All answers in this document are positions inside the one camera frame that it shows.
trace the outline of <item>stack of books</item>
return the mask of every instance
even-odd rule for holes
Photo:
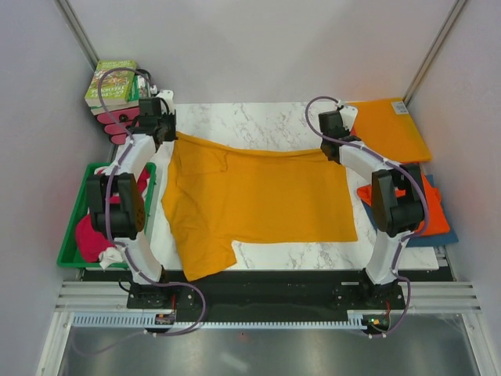
[[[97,93],[100,78],[110,69],[117,67],[136,69],[137,64],[134,60],[100,60],[85,93],[85,102],[103,126],[103,131],[109,136],[110,141],[120,145],[125,142],[124,130],[105,113]],[[139,99],[148,97],[149,93],[150,87],[146,79],[126,70],[108,74],[101,86],[104,104],[125,127],[130,127],[134,118],[139,115]]]

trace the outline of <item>gray floor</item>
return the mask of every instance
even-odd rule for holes
[[[91,352],[134,331],[74,328],[71,335],[81,351]],[[377,340],[321,330],[141,335],[99,356],[82,357],[68,346],[63,365],[68,376],[479,374],[460,318],[426,316],[408,316],[394,335]]]

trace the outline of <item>blue folded cloth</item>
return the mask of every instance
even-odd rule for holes
[[[433,175],[426,175],[428,182],[430,182],[431,186],[434,186]],[[368,204],[362,201],[363,207],[366,210],[367,216],[369,217],[370,222],[373,224],[374,229],[376,229],[376,222],[374,222],[373,211]],[[444,205],[442,205],[442,210],[444,211],[445,217],[449,216],[445,212]],[[451,230],[448,233],[441,233],[439,235],[432,235],[430,237],[413,237],[407,243],[407,247],[439,247],[441,245],[447,245],[452,243],[457,243],[459,239],[457,238],[456,232],[451,227]]]

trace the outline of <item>white label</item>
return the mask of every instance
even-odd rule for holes
[[[393,110],[395,110],[395,113],[397,115],[408,115],[409,112],[407,111],[407,107],[405,107],[405,104],[399,100],[398,102],[391,102],[391,105],[393,106]]]

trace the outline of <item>orange long-sleeve garment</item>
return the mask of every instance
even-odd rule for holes
[[[188,280],[233,265],[233,240],[357,240],[346,171],[318,149],[239,150],[179,133],[162,204]]]

